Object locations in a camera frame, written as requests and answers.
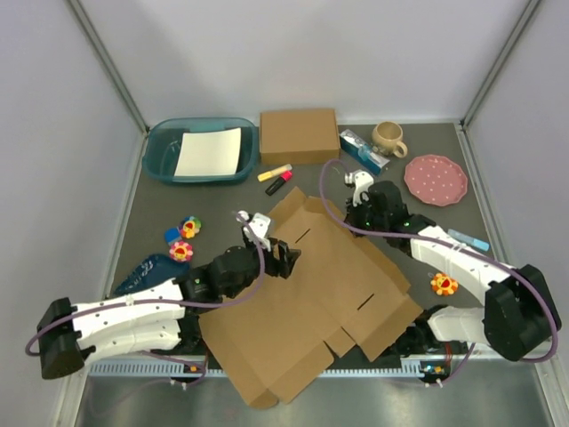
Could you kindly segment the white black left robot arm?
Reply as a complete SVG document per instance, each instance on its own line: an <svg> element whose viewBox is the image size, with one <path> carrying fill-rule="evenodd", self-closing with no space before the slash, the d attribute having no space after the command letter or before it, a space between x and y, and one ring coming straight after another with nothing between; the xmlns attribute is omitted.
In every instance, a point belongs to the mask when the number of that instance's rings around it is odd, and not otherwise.
<svg viewBox="0 0 569 427"><path fill-rule="evenodd" d="M266 277L287 279L301 250L271 238L266 245L232 246L206 265L146 290L92 303L60 298L36 326L41 376L72 375L101 359L153 352L192 352L201 344L200 314L231 307L252 296Z"/></svg>

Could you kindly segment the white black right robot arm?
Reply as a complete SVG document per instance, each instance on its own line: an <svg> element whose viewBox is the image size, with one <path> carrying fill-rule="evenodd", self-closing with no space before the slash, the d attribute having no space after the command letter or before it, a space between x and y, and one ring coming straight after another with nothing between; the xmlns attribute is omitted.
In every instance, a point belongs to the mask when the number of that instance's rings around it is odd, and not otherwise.
<svg viewBox="0 0 569 427"><path fill-rule="evenodd" d="M472 309L441 305L428 310L424 324L414 331L422 350L433 352L450 341L481 343L507 360L519 361L544 342L557 349L562 323L539 269L497 262L452 238L429 218L409 213L391 181L376 181L364 171L347 173L344 181L353 190L346 202L349 230L385 238L478 300Z"/></svg>

